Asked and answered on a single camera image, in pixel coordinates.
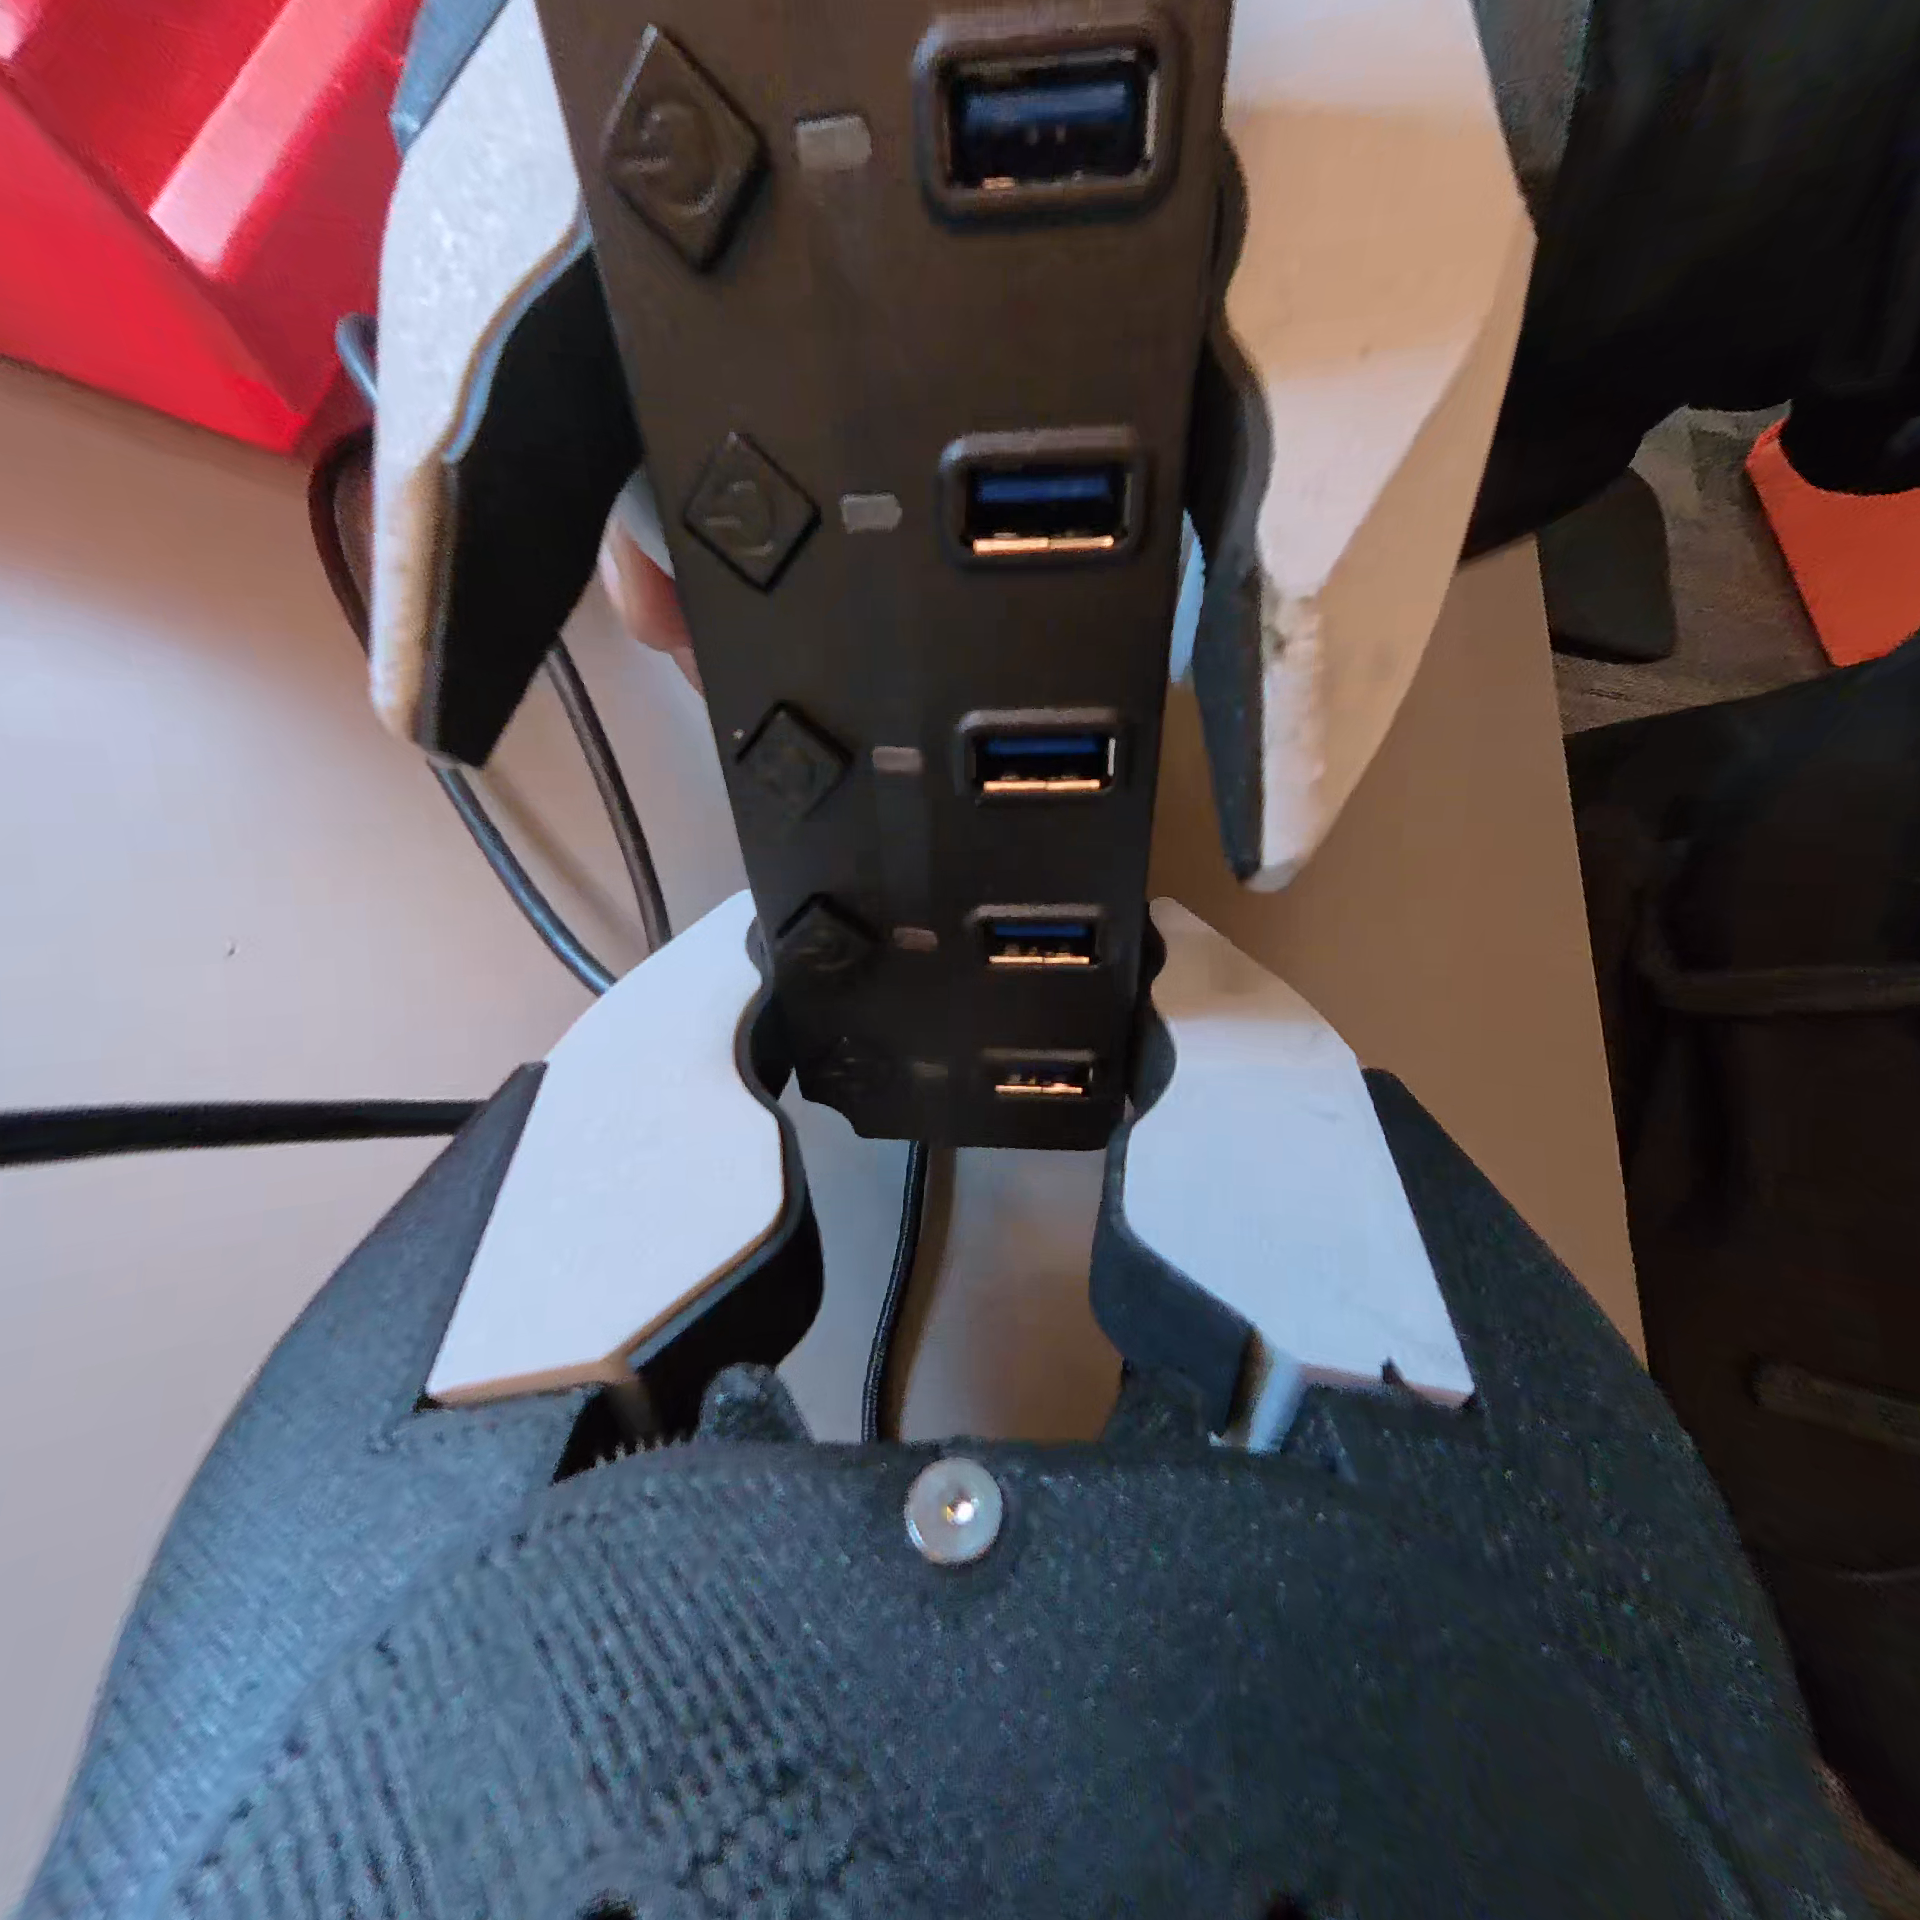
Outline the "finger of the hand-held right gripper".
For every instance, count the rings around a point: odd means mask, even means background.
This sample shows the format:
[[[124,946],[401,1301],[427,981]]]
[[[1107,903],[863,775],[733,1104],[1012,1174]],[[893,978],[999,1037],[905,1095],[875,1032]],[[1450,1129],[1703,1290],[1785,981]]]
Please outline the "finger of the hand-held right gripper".
[[[1533,225],[1465,2],[1237,6],[1239,249],[1212,349],[1234,454],[1191,687],[1224,853],[1290,888],[1444,611],[1521,336]]]
[[[393,109],[368,663],[439,763],[490,761],[608,521],[673,571],[538,6],[427,6]]]

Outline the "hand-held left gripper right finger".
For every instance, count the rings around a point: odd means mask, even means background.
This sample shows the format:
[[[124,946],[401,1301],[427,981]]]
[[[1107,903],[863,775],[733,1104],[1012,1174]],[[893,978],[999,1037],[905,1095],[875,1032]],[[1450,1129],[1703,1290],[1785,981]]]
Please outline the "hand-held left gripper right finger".
[[[1353,1050],[1187,906],[1147,915],[1159,968],[1095,1216],[1100,1330],[1231,1450],[1282,1450],[1314,1387],[1465,1408],[1473,1370]]]

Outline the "black usb hub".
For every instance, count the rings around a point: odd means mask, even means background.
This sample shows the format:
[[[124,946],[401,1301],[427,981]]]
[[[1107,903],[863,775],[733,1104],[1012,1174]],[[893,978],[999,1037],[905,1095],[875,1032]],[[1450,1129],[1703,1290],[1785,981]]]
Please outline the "black usb hub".
[[[543,6],[801,1090],[1095,1150],[1233,6]]]

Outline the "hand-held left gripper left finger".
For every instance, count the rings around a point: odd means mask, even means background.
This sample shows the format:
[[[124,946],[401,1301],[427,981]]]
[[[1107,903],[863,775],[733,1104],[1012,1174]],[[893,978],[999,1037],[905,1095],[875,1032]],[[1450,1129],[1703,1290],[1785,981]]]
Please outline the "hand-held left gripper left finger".
[[[826,1259],[779,1107],[788,1075],[755,902],[736,893],[544,1056],[426,1398],[632,1387],[668,1438],[730,1368],[794,1354]]]

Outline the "orange object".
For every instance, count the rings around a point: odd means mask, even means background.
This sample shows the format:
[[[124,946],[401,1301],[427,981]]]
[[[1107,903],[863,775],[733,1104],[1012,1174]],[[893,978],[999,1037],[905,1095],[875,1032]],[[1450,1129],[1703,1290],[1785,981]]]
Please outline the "orange object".
[[[1919,493],[1837,495],[1793,470],[1767,423],[1745,471],[1815,641],[1835,669],[1887,659],[1919,631]]]

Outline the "person's right forearm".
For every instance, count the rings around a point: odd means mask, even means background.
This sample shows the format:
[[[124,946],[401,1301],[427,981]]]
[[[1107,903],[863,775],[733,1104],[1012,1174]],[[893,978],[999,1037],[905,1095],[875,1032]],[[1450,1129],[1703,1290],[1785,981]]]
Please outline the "person's right forearm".
[[[1811,2],[1794,113],[1808,238],[1788,290],[1808,297],[1802,355],[1739,394],[1675,408],[1783,405],[1783,448],[1812,487],[1916,489],[1916,2]]]

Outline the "red plastic bin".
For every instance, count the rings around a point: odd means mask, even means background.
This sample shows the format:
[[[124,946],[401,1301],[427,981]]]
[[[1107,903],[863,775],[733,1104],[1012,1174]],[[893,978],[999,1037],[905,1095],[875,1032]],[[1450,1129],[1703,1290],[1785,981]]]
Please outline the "red plastic bin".
[[[2,355],[274,456],[365,419],[416,2],[4,2]]]

